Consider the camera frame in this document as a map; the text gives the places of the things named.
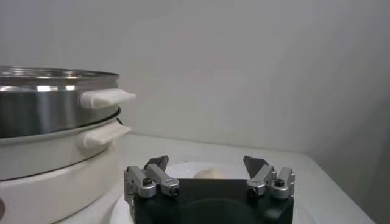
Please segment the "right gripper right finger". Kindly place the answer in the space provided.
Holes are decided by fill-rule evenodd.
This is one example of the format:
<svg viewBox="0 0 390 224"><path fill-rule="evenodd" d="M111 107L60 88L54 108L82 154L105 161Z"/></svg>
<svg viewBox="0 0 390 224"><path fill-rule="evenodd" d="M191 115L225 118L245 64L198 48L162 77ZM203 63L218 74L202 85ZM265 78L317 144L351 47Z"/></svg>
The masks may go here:
<svg viewBox="0 0 390 224"><path fill-rule="evenodd" d="M246 181L250 198L262 197L269 193L272 198L286 200L294 196L295 173L289 167L282 167L279 174L264 159L244 156L244 165L250 178Z"/></svg>

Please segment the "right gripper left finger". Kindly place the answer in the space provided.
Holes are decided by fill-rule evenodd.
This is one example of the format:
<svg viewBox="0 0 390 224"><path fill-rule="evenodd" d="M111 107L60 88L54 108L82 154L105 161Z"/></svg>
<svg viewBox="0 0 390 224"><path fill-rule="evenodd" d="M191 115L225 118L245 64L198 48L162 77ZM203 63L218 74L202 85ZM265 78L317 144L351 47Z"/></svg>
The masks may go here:
<svg viewBox="0 0 390 224"><path fill-rule="evenodd" d="M158 187L163 195L177 197L180 193L179 180L166 172L169 157L151 158L141 169L128 166L124 171L124 199L133 200L136 196L152 198L156 196Z"/></svg>

